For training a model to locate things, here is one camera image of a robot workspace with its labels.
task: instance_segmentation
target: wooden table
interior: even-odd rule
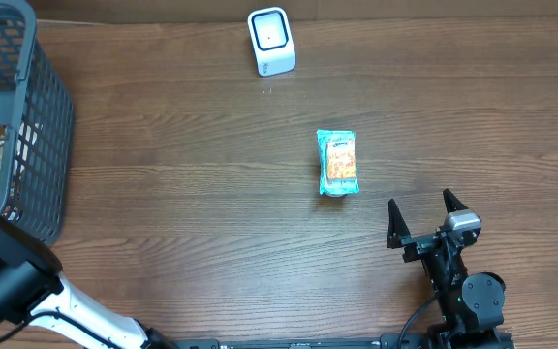
[[[41,30],[77,107],[68,277],[178,339],[397,333],[431,290],[385,247],[387,201],[430,233],[449,187],[483,219],[469,271],[508,285],[502,330],[558,348],[558,17],[292,27],[297,67],[267,79],[243,23]],[[317,129],[356,132],[360,194],[318,195]]]

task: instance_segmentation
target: plastic basket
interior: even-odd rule
[[[0,0],[0,214],[46,244],[61,234],[75,116],[24,1]]]

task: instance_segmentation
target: snack bag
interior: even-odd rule
[[[355,137],[352,131],[318,130],[321,195],[358,193]]]

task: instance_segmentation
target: teal wrapper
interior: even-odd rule
[[[318,130],[318,151],[320,153],[320,195],[327,194],[332,197],[340,197],[346,194],[358,193],[358,179],[328,179],[326,175],[326,152],[329,142],[355,141],[356,135],[352,131],[329,131]]]

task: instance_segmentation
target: white device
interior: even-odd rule
[[[295,68],[295,43],[283,9],[271,7],[254,11],[247,23],[261,76],[285,73]]]

